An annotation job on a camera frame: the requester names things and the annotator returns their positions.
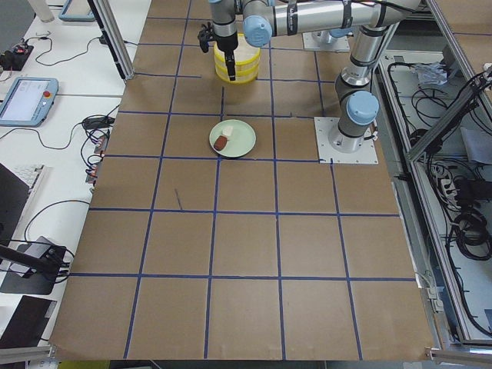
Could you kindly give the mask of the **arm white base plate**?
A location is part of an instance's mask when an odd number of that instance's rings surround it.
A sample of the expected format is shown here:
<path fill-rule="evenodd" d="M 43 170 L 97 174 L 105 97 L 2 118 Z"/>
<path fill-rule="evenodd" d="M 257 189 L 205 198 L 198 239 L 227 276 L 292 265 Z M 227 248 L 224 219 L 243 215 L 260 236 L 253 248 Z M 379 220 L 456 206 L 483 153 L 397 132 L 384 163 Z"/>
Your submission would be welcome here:
<path fill-rule="evenodd" d="M 348 53 L 351 50 L 349 41 L 355 39 L 357 32 L 349 32 L 341 37 L 334 37 L 329 31 L 305 32 L 303 36 L 304 50 L 313 52 Z"/>
<path fill-rule="evenodd" d="M 371 128 L 359 138 L 341 134 L 339 118 L 315 117 L 314 130 L 318 160 L 323 164 L 377 165 L 377 153 Z"/>

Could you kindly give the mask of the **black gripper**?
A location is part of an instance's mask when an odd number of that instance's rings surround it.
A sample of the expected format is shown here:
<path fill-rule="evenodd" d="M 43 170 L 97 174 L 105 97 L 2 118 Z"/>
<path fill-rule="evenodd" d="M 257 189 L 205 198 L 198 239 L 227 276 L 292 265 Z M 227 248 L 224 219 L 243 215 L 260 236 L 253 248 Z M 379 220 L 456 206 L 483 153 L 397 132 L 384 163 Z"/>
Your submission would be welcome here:
<path fill-rule="evenodd" d="M 204 53 L 209 51 L 210 42 L 216 42 L 217 47 L 224 52 L 229 81 L 235 81 L 234 50 L 238 47 L 238 32 L 228 36 L 219 36 L 214 33 L 212 24 L 208 22 L 207 24 L 201 25 L 198 40 L 200 48 Z"/>

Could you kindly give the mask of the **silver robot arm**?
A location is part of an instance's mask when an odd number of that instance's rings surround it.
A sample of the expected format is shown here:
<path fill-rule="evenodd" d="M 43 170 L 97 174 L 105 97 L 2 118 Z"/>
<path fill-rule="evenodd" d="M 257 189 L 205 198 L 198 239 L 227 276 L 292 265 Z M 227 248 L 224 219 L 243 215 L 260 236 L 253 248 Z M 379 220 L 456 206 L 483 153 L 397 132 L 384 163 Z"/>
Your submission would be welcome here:
<path fill-rule="evenodd" d="M 352 31 L 336 34 L 334 30 L 324 30 L 312 34 L 318 49 L 330 52 L 346 52 L 350 49 L 348 39 L 354 36 Z"/>
<path fill-rule="evenodd" d="M 246 42 L 260 48 L 278 36 L 293 36 L 329 30 L 356 31 L 347 64 L 335 81 L 341 117 L 328 135 L 335 150 L 356 152 L 379 111 L 377 98 L 369 91 L 371 72 L 385 50 L 387 33 L 414 13 L 418 1 L 211 1 L 211 21 L 201 26 L 198 40 L 208 52 L 214 42 L 224 53 L 230 80 L 235 80 L 234 51 L 238 47 L 237 15 L 242 15 Z"/>

